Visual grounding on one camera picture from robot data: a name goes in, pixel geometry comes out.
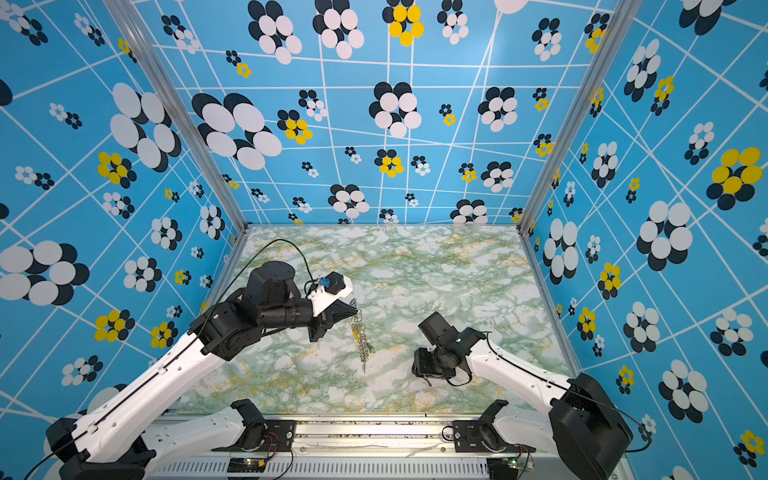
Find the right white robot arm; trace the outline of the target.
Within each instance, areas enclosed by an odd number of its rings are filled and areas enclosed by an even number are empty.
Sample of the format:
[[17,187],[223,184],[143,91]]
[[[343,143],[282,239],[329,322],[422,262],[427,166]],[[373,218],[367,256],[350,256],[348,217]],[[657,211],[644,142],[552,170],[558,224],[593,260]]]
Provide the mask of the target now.
[[628,452],[633,440],[628,416],[593,377],[569,378],[541,369],[505,351],[485,332],[457,330],[437,312],[418,328],[430,345],[414,354],[416,377],[451,383],[463,370],[470,379],[513,393],[547,419],[543,424],[525,421],[508,401],[497,399],[477,419],[453,423],[457,450],[518,453],[523,468],[533,452],[549,452],[580,479],[608,478]]

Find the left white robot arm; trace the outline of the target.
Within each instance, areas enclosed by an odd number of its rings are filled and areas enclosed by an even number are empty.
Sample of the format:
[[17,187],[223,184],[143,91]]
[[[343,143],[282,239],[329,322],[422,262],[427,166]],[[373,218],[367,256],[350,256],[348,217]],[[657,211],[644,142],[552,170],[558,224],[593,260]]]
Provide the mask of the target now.
[[245,287],[198,317],[155,364],[90,413],[57,420],[46,431],[62,479],[144,479],[197,454],[235,448],[276,448],[266,420],[250,400],[197,420],[156,427],[154,421],[203,377],[264,337],[304,328],[312,342],[356,315],[346,303],[352,281],[337,272],[301,294],[294,268],[269,261]]

